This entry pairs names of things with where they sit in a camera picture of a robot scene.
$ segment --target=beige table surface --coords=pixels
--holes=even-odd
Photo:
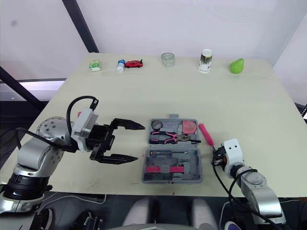
[[[143,68],[116,72],[117,60],[143,59]],[[102,61],[102,71],[89,72],[89,60]],[[51,116],[66,116],[69,103],[78,96],[99,99],[95,112],[98,123],[110,124],[113,118],[131,119],[146,130],[115,130],[110,153],[139,157],[123,165],[100,164],[89,160],[90,153],[66,152],[49,184],[53,191],[90,194],[226,196],[214,176],[210,162],[211,148],[201,136],[203,182],[201,184],[143,184],[143,155],[148,148],[150,120],[179,114],[204,123],[215,141],[237,138],[245,163],[258,169],[277,196],[307,196],[307,126],[274,75],[271,66],[257,59],[246,59],[241,74],[232,74],[233,60],[214,59],[208,74],[199,73],[198,58],[178,57],[175,66],[161,65],[160,57],[89,54],[64,82],[31,126],[36,127]],[[89,106],[78,102],[77,112]],[[28,141],[28,135],[22,143]],[[0,172],[0,182],[7,183],[17,159],[17,150]],[[227,186],[231,180],[219,168]],[[233,194],[242,196],[235,186]]]

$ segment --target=small green box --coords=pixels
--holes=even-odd
[[[91,72],[100,71],[101,70],[101,61],[100,60],[90,61],[90,65],[89,65],[88,69]]]

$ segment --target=pliers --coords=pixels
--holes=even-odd
[[[178,135],[173,132],[165,132],[165,131],[153,131],[150,135],[163,135],[171,137],[166,140],[158,140],[158,139],[149,139],[149,144],[177,144],[178,141],[191,141],[195,143],[200,143],[200,140],[192,140],[188,135]]]

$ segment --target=green plastic pear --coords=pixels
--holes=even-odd
[[[244,69],[244,59],[240,58],[237,61],[234,61],[230,64],[230,72],[240,73]]]

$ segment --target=small bottle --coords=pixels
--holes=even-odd
[[[119,61],[118,61],[118,64],[117,64],[116,70],[117,70],[118,72],[123,72],[123,71],[124,71],[124,68],[125,68],[125,60],[119,60]]]

